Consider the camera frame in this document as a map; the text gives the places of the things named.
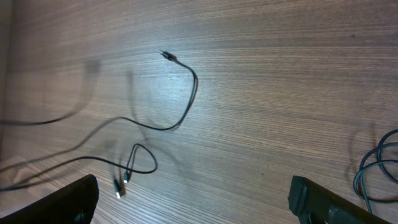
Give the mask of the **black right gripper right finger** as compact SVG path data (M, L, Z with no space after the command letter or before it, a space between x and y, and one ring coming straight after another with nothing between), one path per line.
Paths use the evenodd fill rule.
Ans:
M301 224L389 224L302 176L293 176L289 209Z

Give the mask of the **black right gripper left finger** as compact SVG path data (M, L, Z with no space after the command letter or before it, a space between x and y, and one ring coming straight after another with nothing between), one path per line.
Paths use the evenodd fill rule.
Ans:
M86 175L52 194L1 218L2 224L90 223L99 199L96 177Z

